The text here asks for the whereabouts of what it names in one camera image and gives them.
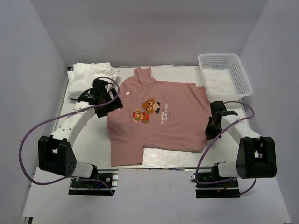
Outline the pink printed t shirt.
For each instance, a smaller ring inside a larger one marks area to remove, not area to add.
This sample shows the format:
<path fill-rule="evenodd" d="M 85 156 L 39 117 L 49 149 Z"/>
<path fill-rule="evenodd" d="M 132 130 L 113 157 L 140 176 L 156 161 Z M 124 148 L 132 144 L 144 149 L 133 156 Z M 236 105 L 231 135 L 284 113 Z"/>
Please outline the pink printed t shirt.
<path fill-rule="evenodd" d="M 120 85 L 123 107 L 110 112 L 111 165 L 140 165 L 145 148 L 200 153 L 211 115 L 204 87 L 157 81 L 151 68 L 135 68 Z"/>

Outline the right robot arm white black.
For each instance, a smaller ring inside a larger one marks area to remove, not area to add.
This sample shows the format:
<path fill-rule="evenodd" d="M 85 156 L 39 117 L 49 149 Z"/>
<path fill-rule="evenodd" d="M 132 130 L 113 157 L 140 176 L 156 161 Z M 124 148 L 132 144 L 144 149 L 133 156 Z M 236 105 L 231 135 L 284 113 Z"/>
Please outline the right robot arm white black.
<path fill-rule="evenodd" d="M 210 180 L 216 186 L 222 186 L 228 179 L 273 178 L 277 174 L 275 141 L 272 137 L 263 137 L 254 132 L 238 113 L 228 110 L 225 102 L 210 103 L 211 117 L 206 127 L 207 139 L 215 142 L 227 132 L 236 143 L 238 152 L 235 161 L 219 162 L 212 166 Z"/>

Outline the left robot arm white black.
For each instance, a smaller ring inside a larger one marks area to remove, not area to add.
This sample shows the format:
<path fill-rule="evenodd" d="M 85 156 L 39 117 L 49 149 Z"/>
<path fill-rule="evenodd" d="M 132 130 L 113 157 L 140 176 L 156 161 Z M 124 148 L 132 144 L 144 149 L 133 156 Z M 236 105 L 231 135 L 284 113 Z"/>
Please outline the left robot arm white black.
<path fill-rule="evenodd" d="M 39 139 L 39 168 L 63 177 L 82 178 L 88 186 L 96 185 L 99 180 L 96 166 L 77 160 L 72 147 L 92 117 L 102 118 L 123 107 L 119 93 L 118 84 L 111 78 L 93 80 L 91 88 L 81 93 L 64 122 L 50 136 Z"/>

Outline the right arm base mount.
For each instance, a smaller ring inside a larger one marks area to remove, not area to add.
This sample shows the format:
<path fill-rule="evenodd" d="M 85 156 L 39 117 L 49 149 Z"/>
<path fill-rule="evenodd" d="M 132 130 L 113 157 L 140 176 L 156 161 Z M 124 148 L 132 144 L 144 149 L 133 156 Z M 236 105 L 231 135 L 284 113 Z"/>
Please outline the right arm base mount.
<path fill-rule="evenodd" d="M 212 172 L 198 172 L 199 182 L 214 182 L 224 180 L 222 177 L 213 177 Z M 198 184 L 195 182 L 195 175 L 191 176 L 191 182 L 195 183 L 195 193 L 197 199 L 220 199 L 220 198 L 239 198 L 239 184 L 237 180 L 213 183 Z"/>

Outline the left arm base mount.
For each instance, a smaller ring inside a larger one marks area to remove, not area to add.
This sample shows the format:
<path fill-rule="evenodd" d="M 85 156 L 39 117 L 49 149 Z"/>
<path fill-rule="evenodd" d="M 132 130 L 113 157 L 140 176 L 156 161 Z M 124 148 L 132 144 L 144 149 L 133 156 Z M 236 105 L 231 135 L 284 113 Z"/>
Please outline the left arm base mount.
<path fill-rule="evenodd" d="M 118 170 L 98 170 L 93 176 L 96 181 L 82 181 L 71 178 L 69 195 L 79 196 L 112 196 L 118 184 Z"/>

